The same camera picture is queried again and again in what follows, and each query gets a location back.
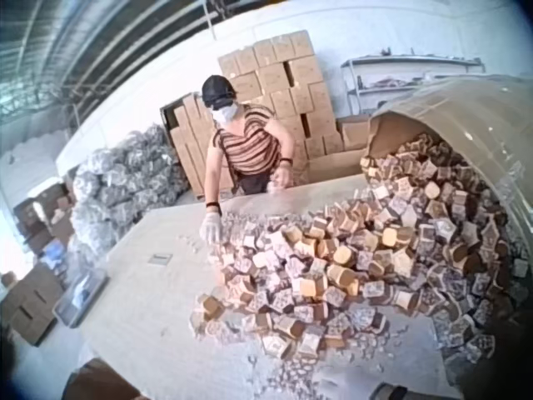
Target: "white glove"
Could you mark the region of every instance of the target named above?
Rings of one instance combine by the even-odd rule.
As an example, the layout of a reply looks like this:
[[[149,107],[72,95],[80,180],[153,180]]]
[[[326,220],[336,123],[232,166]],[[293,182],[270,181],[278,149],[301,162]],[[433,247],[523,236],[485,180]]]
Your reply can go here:
[[[371,400],[382,383],[362,367],[325,367],[315,373],[318,394],[331,400]]]
[[[208,212],[203,218],[200,238],[207,244],[219,243],[222,240],[222,220],[218,212]]]

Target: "white table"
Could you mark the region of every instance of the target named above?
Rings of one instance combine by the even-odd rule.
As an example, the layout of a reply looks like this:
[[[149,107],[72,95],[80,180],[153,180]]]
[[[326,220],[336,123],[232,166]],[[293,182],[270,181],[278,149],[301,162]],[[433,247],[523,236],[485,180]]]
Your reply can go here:
[[[365,185],[361,175],[345,177],[276,195],[233,198],[222,208],[250,214],[303,213],[351,198],[355,188]],[[94,350],[152,400],[252,398],[253,388],[245,382],[251,371],[247,355],[261,354],[258,343],[221,347],[211,339],[196,340],[188,327],[196,296],[215,286],[207,248],[198,237],[203,216],[204,205],[192,204],[144,217],[109,253],[109,283],[81,325]],[[147,263],[153,253],[173,257],[160,267]],[[417,391],[455,395],[446,383],[429,318],[408,318],[392,307],[385,312],[393,329],[410,326],[395,349],[396,358],[384,356],[380,361],[383,379]],[[266,356],[261,361],[273,363]],[[375,357],[361,364],[371,368],[378,361]]]

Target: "ceiling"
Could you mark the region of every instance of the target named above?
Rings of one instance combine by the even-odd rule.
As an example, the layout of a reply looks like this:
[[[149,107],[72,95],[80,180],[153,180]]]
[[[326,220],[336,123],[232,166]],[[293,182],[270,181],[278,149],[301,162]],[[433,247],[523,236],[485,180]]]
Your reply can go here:
[[[131,75],[209,28],[208,21],[215,24],[268,3],[273,2],[0,1],[0,154],[50,132],[48,127],[19,132],[12,127],[20,118],[61,113],[65,128],[74,132]]]

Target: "stacked cardboard boxes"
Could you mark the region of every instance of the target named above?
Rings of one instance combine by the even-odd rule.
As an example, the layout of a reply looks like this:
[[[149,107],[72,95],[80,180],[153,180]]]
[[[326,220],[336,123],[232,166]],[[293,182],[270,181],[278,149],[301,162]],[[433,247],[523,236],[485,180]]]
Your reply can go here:
[[[204,106],[202,99],[194,93],[186,95],[163,109],[172,113],[172,121],[175,123],[167,123],[167,126],[174,147],[192,191],[197,197],[201,197],[204,194],[207,148],[215,132],[212,116]],[[232,187],[232,177],[227,168],[227,162],[224,161],[220,189]]]
[[[218,59],[244,103],[276,113],[296,140],[295,167],[344,150],[307,31],[261,40]]]
[[[17,282],[0,303],[2,325],[10,326],[36,346],[55,321],[52,309],[63,290],[53,272],[43,264]]]

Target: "bracelet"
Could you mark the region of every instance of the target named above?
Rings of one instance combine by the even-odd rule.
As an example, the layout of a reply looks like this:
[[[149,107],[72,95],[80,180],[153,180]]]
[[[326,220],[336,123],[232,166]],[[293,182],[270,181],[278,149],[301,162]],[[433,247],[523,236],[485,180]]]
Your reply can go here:
[[[291,167],[292,167],[292,158],[282,158],[282,159],[280,160],[280,164],[281,164],[282,161],[286,161],[286,162],[288,162],[289,164],[291,164]]]
[[[218,208],[218,213],[220,214],[220,216],[222,216],[222,209],[220,208],[220,203],[219,202],[208,202],[208,203],[206,203],[206,208],[209,208],[209,207],[217,207]]]

